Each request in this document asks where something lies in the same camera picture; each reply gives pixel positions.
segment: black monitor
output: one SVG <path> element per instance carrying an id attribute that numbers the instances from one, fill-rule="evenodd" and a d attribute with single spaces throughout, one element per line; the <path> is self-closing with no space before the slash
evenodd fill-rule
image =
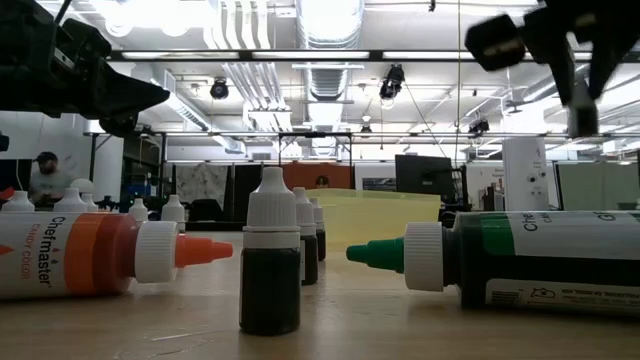
<path id="1" fill-rule="evenodd" d="M 445 203 L 456 202 L 451 159 L 445 157 L 396 155 L 398 192 L 440 195 Z"/>

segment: green label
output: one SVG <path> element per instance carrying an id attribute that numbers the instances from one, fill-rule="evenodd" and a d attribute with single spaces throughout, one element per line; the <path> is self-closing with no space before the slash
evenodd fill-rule
<path id="1" fill-rule="evenodd" d="M 484 249 L 492 255 L 515 255 L 511 224 L 505 214 L 483 216 L 480 220 Z"/>
<path id="2" fill-rule="evenodd" d="M 640 213 L 531 211 L 480 214 L 492 255 L 640 260 Z"/>

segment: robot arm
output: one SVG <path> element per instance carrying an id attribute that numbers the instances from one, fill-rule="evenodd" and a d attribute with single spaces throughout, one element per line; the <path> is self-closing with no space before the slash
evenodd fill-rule
<path id="1" fill-rule="evenodd" d="M 113 70 L 105 60 L 111 45 L 92 26 L 73 19 L 58 26 L 35 0 L 4 0 L 0 14 L 0 110 L 78 113 L 124 137 L 140 111 L 169 98 Z"/>
<path id="2" fill-rule="evenodd" d="M 546 6 L 524 16 L 517 27 L 507 15 L 471 27 L 465 46 L 487 71 L 520 63 L 528 50 L 538 64 L 548 64 L 562 104 L 569 106 L 570 136 L 588 136 L 598 131 L 594 100 L 624 56 L 640 36 L 634 19 L 635 3 L 623 0 L 541 0 Z M 567 33 L 593 46 L 588 85 L 575 78 L 573 52 Z"/>

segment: dark liquid bottle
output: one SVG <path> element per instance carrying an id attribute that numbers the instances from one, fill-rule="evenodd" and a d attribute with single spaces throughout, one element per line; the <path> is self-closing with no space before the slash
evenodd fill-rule
<path id="1" fill-rule="evenodd" d="M 265 168 L 249 196 L 240 284 L 240 327 L 263 336 L 300 326 L 300 227 L 281 168 Z"/>
<path id="2" fill-rule="evenodd" d="M 324 224 L 322 224 L 322 229 L 320 229 L 320 224 L 318 224 L 316 237 L 318 238 L 318 261 L 324 261 L 327 257 L 327 233 L 324 231 Z"/>
<path id="3" fill-rule="evenodd" d="M 300 325 L 300 251 L 242 250 L 240 327 L 249 334 L 273 336 Z"/>
<path id="4" fill-rule="evenodd" d="M 300 277 L 302 285 L 313 285 L 318 282 L 318 238 L 313 215 L 313 204 L 307 199 L 304 188 L 293 189 L 296 195 L 296 218 L 300 226 Z"/>
<path id="5" fill-rule="evenodd" d="M 300 265 L 302 285 L 313 285 L 318 282 L 318 239 L 315 235 L 300 237 L 302 264 Z"/>
<path id="6" fill-rule="evenodd" d="M 324 230 L 324 209 L 318 204 L 318 199 L 309 199 L 313 204 L 313 220 L 316 222 L 316 237 L 318 238 L 318 261 L 327 257 L 327 233 Z"/>

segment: person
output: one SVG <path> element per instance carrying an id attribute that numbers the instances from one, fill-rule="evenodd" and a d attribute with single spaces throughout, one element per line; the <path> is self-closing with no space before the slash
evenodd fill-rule
<path id="1" fill-rule="evenodd" d="M 31 173 L 29 193 L 34 203 L 46 203 L 59 200 L 64 196 L 64 189 L 69 187 L 73 178 L 58 168 L 58 157 L 50 151 L 41 152 L 33 161 L 38 163 L 38 170 Z"/>
<path id="2" fill-rule="evenodd" d="M 329 177 L 327 175 L 320 175 L 316 179 L 316 189 L 326 189 L 329 187 Z"/>

